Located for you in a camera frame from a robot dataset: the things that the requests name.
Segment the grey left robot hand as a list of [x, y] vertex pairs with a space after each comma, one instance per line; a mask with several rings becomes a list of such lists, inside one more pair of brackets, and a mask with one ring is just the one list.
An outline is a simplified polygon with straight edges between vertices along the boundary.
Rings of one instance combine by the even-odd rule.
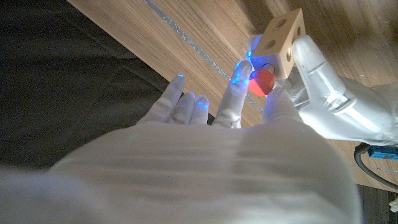
[[308, 35], [294, 40], [292, 55], [298, 70], [275, 83], [263, 123], [293, 116], [327, 139], [397, 144], [397, 85], [368, 87], [339, 76]]

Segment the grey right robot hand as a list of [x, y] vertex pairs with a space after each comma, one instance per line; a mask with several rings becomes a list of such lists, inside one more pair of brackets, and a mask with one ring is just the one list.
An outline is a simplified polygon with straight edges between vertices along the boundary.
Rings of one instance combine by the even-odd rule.
[[287, 91], [242, 128], [251, 64], [241, 61], [212, 125], [208, 100], [176, 76], [139, 122], [44, 172], [1, 171], [2, 223], [361, 223], [349, 167]]

